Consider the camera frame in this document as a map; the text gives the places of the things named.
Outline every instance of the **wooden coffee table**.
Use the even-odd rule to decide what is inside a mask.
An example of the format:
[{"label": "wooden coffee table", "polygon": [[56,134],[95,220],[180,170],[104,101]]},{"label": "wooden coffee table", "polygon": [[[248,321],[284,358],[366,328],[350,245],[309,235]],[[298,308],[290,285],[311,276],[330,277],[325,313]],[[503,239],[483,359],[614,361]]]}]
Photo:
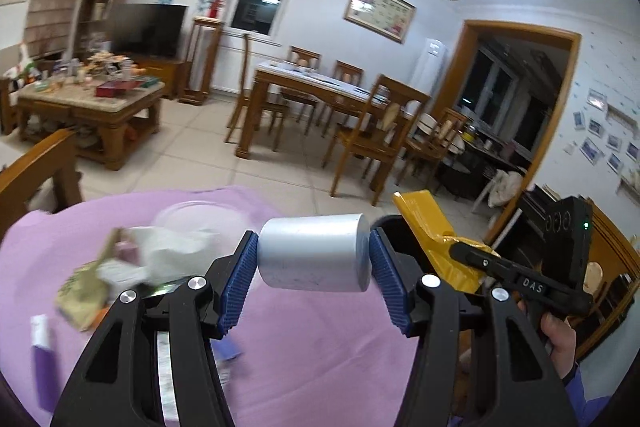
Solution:
[{"label": "wooden coffee table", "polygon": [[[50,133],[44,130],[34,134],[27,131],[32,114],[66,125],[85,124],[95,127],[100,140],[88,148],[78,147],[78,156],[103,163],[109,170],[117,171],[127,157],[142,144],[150,134],[160,130],[160,103],[164,84],[158,82],[151,87],[133,89],[117,98],[94,96],[91,84],[66,84],[59,90],[36,91],[33,85],[18,92],[17,117],[21,140],[38,142]],[[148,117],[136,116],[148,109]],[[135,131],[135,139],[127,137],[129,126]]]}]

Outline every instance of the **black tv screen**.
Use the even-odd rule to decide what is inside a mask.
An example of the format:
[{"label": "black tv screen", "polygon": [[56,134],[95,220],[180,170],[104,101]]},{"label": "black tv screen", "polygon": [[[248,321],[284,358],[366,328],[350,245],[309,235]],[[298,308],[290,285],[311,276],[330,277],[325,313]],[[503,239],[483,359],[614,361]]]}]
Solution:
[{"label": "black tv screen", "polygon": [[114,5],[108,23],[111,51],[174,58],[185,10],[175,4]]}]

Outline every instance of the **tile floor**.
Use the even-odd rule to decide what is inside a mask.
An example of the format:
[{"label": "tile floor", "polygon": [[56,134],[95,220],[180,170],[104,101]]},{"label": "tile floor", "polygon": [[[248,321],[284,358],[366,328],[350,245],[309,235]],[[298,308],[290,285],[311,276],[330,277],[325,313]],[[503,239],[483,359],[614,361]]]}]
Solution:
[{"label": "tile floor", "polygon": [[[267,126],[255,135],[250,160],[234,155],[235,143],[223,142],[226,122],[234,105],[230,98],[214,97],[202,107],[172,100],[162,100],[161,130],[117,172],[100,164],[78,159],[82,172],[82,193],[85,200],[107,194],[122,194],[141,190],[180,188],[204,190],[225,185],[243,185],[256,190],[286,216],[313,216],[362,212],[371,221],[396,213],[391,195],[396,191],[421,190],[424,181],[407,176],[396,187],[395,173],[386,182],[378,206],[371,206],[372,192],[368,180],[361,180],[364,161],[350,158],[338,186],[338,196],[329,195],[335,163],[342,151],[337,146],[333,162],[321,168],[321,159],[329,137],[322,138],[319,128],[312,126],[309,136],[303,136],[304,125],[289,118],[278,152],[271,152],[273,134]],[[240,130],[232,136],[239,139]],[[14,132],[2,140],[27,150]],[[487,228],[488,208],[479,215],[471,214],[471,202],[454,201],[444,188],[435,195],[444,214],[458,235],[481,239]]]}]

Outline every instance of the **wooden door frame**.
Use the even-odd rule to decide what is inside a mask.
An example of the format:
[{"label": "wooden door frame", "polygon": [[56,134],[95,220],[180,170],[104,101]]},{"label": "wooden door frame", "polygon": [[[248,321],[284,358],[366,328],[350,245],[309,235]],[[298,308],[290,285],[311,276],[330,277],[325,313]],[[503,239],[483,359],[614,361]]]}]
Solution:
[{"label": "wooden door frame", "polygon": [[483,21],[483,20],[466,20],[458,39],[458,45],[454,52],[449,70],[445,76],[442,87],[435,97],[431,108],[432,114],[437,117],[447,107],[453,107],[456,99],[462,89],[462,85],[466,80],[466,74],[476,56],[478,50],[478,37],[480,33],[491,32],[493,35],[506,36],[516,39],[522,39],[537,44],[545,44],[569,51],[569,58],[564,70],[564,78],[558,93],[556,105],[553,113],[546,126],[546,131],[536,153],[533,155],[531,165],[527,174],[522,180],[522,184],[516,196],[507,204],[502,211],[495,224],[484,236],[484,242],[490,245],[494,242],[497,235],[507,224],[516,209],[516,202],[522,194],[523,190],[530,184],[533,176],[538,171],[546,151],[549,148],[562,113],[566,100],[569,97],[571,83],[574,77],[575,68],[578,62],[578,53],[580,52],[580,41],[582,36],[578,33],[551,28],[548,26],[538,26],[534,24],[525,24],[517,22],[504,21]]}]

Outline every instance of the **pink bedsheet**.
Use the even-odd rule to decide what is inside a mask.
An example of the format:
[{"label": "pink bedsheet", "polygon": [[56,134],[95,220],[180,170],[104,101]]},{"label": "pink bedsheet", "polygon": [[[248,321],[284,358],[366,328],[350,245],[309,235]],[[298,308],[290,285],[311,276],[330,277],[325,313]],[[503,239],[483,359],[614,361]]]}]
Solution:
[{"label": "pink bedsheet", "polygon": [[[39,409],[34,394],[30,317],[49,316],[66,381],[88,334],[54,309],[57,289],[74,268],[95,258],[113,227],[148,225],[163,208],[191,200],[231,206],[257,232],[278,215],[243,187],[166,190],[109,196],[53,216],[32,212],[6,234],[0,248],[0,369],[41,425],[49,424],[50,414]],[[238,427],[393,424],[415,341],[391,325],[374,284],[363,294],[323,294],[259,283],[232,335],[243,351],[227,395]]]}]

